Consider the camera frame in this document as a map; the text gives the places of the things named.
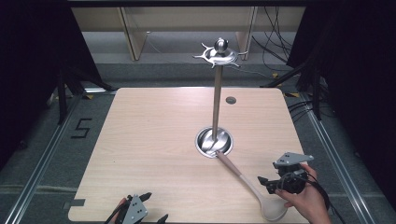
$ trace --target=round metal base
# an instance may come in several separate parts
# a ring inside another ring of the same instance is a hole
[[[233,149],[233,138],[227,131],[218,128],[217,141],[214,141],[212,127],[208,127],[198,133],[195,139],[195,146],[202,155],[208,158],[216,158],[216,151],[221,151],[224,155],[231,152],[231,149]]]

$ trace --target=spoon handle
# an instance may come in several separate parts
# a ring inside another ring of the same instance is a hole
[[[219,160],[221,160],[231,171],[233,171],[234,174],[237,176],[242,175],[242,173],[236,168],[236,166],[233,165],[233,163],[228,159],[224,153],[221,151],[216,151],[216,155],[218,155]]]
[[[240,175],[239,177],[245,182],[245,184],[247,184],[247,186],[251,189],[251,191],[254,193],[254,195],[256,195],[257,199],[259,200],[259,202],[262,206],[264,197],[262,197],[260,192],[256,188],[254,188],[254,186],[251,184],[251,182],[244,175]]]

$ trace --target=human hand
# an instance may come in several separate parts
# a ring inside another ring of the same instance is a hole
[[[309,174],[317,178],[317,172],[314,169],[306,164],[301,165]],[[315,182],[312,176],[309,175],[308,179]],[[285,207],[294,206],[311,224],[331,223],[323,197],[314,186],[306,183],[304,190],[299,194],[290,194],[281,189],[277,189],[276,194],[287,201]]]

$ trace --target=metal frame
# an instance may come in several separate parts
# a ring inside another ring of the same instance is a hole
[[[340,2],[341,0],[68,0],[64,4],[70,7],[306,7]]]
[[[73,111],[76,109],[80,99],[81,99],[81,95],[78,95],[73,98],[72,103],[69,106],[69,113],[65,117],[64,122],[58,124],[58,127],[56,128],[54,134],[49,140],[49,144],[47,145],[32,175],[30,176],[29,180],[24,186],[18,200],[14,203],[14,205],[10,209],[5,222],[6,224],[20,223],[30,201],[32,201],[32,198],[35,195],[35,190],[38,184],[40,183],[42,176],[46,172],[50,164],[50,161],[56,152],[57,146],[62,140],[65,129],[69,123],[70,117]]]
[[[301,92],[300,95],[303,101],[309,100],[306,93]],[[338,178],[340,179],[341,184],[346,191],[346,195],[348,196],[353,208],[355,209],[356,214],[358,215],[359,220],[361,221],[361,223],[375,224],[376,222],[374,216],[370,213],[366,201],[363,199],[359,189],[356,187],[355,183],[350,177],[349,172],[347,171],[347,168],[341,160],[340,155],[338,155],[337,149],[332,143],[332,139],[327,134],[322,121],[317,120],[316,115],[313,111],[310,110],[307,113],[309,119],[312,122],[312,125],[315,128],[315,131],[318,134],[320,142],[324,146],[326,153],[329,156],[329,160],[332,163],[332,166],[334,167]]]

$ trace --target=light wood tabletop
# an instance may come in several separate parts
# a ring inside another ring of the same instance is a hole
[[[195,138],[212,125],[213,88],[119,89],[72,206],[72,221],[105,221],[120,199],[151,192],[144,222],[266,223],[249,188],[217,158],[203,156]],[[226,98],[232,96],[231,105]],[[227,157],[264,198],[257,176],[279,179],[273,162],[303,154],[278,89],[222,88],[219,127],[233,138]],[[294,208],[278,223],[307,223]]]

